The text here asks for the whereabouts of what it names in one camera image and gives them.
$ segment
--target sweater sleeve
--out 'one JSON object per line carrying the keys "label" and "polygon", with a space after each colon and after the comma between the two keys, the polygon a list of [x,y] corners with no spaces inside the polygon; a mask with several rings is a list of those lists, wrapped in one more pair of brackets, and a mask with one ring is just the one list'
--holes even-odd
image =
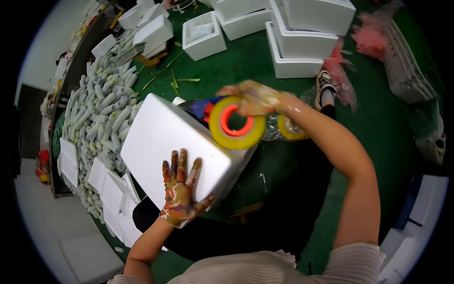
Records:
{"label": "sweater sleeve", "polygon": [[325,272],[309,276],[311,283],[376,284],[385,259],[379,248],[374,244],[355,243],[331,251]]}

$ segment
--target gloved hand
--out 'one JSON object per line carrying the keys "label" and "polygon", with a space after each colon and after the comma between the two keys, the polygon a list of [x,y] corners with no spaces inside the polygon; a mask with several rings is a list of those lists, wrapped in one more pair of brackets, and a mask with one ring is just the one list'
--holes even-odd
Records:
{"label": "gloved hand", "polygon": [[243,98],[239,115],[269,115],[281,113],[282,101],[293,96],[288,92],[277,91],[252,80],[237,85],[228,85],[220,89],[216,96],[237,95]]}
{"label": "gloved hand", "polygon": [[194,161],[192,170],[186,179],[187,156],[186,149],[181,149],[180,159],[178,159],[178,152],[172,151],[170,171],[167,161],[163,161],[166,204],[161,210],[160,216],[177,228],[184,227],[185,224],[196,218],[210,206],[214,199],[213,195],[198,203],[195,203],[192,199],[192,189],[200,175],[202,159],[197,158]]}

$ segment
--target forearm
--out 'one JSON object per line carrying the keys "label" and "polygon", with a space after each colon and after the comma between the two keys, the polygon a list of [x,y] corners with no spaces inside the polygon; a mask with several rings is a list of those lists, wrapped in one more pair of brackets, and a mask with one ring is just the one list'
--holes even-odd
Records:
{"label": "forearm", "polygon": [[158,217],[153,225],[134,243],[129,251],[128,259],[137,259],[151,265],[158,257],[164,241],[174,229],[175,227],[166,220]]}
{"label": "forearm", "polygon": [[164,241],[174,229],[175,227],[166,220],[158,217],[129,251],[123,274],[134,276],[150,284],[153,283],[150,266],[159,256]]}
{"label": "forearm", "polygon": [[364,173],[375,174],[372,161],[361,143],[337,121],[295,96],[285,98],[279,111],[303,129],[346,178],[352,179]]}
{"label": "forearm", "polygon": [[304,130],[348,180],[334,248],[357,242],[377,244],[380,196],[374,166],[361,143],[340,123],[295,96],[283,104],[279,111]]}

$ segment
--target camouflage glove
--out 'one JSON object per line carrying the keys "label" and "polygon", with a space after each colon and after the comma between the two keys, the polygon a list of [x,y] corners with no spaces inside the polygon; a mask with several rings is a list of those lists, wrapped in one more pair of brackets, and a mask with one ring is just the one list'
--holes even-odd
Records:
{"label": "camouflage glove", "polygon": [[243,98],[238,113],[240,115],[269,115],[281,113],[280,106],[284,98],[292,96],[252,80],[237,85],[228,85],[220,89],[216,96],[237,95]]}
{"label": "camouflage glove", "polygon": [[166,204],[161,210],[160,216],[177,228],[184,227],[184,225],[196,218],[210,206],[214,199],[212,195],[198,203],[195,203],[192,199],[192,189],[200,175],[202,159],[197,158],[194,161],[191,173],[186,179],[187,156],[186,149],[181,149],[180,159],[178,159],[178,152],[172,151],[172,167],[170,171],[167,161],[163,161]]}

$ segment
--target sneaker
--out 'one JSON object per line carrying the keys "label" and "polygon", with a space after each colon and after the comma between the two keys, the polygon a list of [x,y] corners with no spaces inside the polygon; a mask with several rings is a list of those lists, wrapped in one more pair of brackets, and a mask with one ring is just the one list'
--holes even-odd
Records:
{"label": "sneaker", "polygon": [[320,111],[323,107],[321,105],[321,94],[326,89],[329,88],[333,93],[333,100],[336,98],[336,88],[332,85],[330,73],[326,70],[321,70],[320,73],[317,75],[316,80],[316,95],[315,95],[315,109]]}

